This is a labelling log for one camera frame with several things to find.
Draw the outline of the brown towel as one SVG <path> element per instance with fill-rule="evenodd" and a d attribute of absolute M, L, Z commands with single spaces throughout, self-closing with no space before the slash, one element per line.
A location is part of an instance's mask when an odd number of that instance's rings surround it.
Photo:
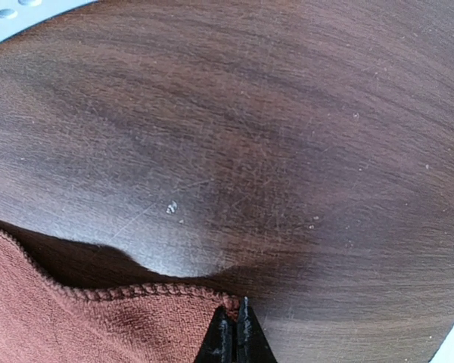
<path fill-rule="evenodd" d="M 239 308 L 193 284 L 68 287 L 0 229 L 0 362 L 192 362 L 213 315 Z"/>

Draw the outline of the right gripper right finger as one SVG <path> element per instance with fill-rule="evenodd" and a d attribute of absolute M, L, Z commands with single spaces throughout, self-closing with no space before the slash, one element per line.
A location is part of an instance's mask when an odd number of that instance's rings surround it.
<path fill-rule="evenodd" d="M 236 361 L 240 363 L 277 363 L 262 327 L 245 296 L 237 320 Z"/>

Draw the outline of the light blue plastic basket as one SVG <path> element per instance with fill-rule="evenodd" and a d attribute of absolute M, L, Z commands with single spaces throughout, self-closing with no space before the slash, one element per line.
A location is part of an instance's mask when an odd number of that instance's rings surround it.
<path fill-rule="evenodd" d="M 0 43 L 92 0 L 0 0 Z"/>

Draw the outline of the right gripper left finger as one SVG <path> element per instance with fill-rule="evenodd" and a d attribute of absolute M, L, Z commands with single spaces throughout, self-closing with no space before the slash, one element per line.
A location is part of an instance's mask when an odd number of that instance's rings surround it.
<path fill-rule="evenodd" d="M 194 363 L 233 363 L 237 361 L 236 323 L 223 307 L 213 313 Z"/>

